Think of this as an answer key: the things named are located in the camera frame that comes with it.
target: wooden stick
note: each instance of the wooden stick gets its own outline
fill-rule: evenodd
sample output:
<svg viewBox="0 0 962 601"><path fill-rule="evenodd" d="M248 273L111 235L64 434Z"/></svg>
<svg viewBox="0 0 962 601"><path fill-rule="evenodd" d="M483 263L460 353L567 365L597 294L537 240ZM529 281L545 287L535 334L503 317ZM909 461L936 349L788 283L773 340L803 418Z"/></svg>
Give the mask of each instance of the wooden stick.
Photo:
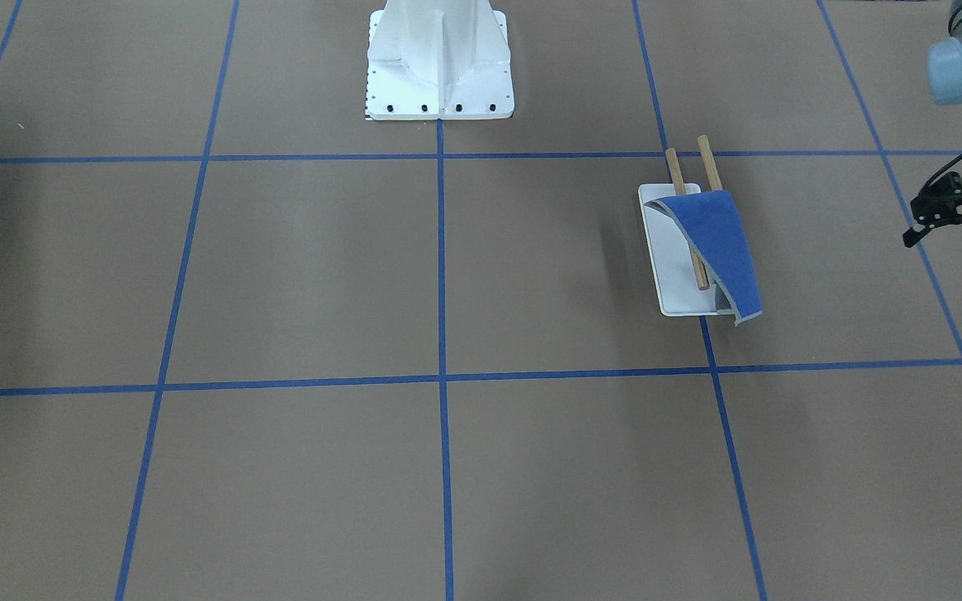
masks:
<svg viewBox="0 0 962 601"><path fill-rule="evenodd" d="M703 170L707 172L707 185L713 190L722 189L722 180L718 179L718 166L715 164L715 155L711 154L711 142L706 136L696 139L696 144L700 147L700 159L703 159Z"/></svg>
<svg viewBox="0 0 962 601"><path fill-rule="evenodd" d="M671 183L675 185L675 194L685 195L685 180L682 178L681 165L678 164L678 153L675 149L667 149L667 168L671 171ZM692 256L692 270L696 272L696 286L700 290L711 288L711 282L707 281L707 268L700 260L696 252L690 250L688 254Z"/></svg>

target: blue towel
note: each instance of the blue towel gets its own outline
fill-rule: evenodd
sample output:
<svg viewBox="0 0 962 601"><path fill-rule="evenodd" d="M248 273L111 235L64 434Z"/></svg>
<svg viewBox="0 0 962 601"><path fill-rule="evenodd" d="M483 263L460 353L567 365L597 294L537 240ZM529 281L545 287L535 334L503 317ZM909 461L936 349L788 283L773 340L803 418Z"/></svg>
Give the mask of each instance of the blue towel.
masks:
<svg viewBox="0 0 962 601"><path fill-rule="evenodd" d="M700 256L729 298L737 318L734 323L763 313L752 252L748 250L741 216L728 191L668 195L646 205L663 210L678 224L690 248Z"/></svg>

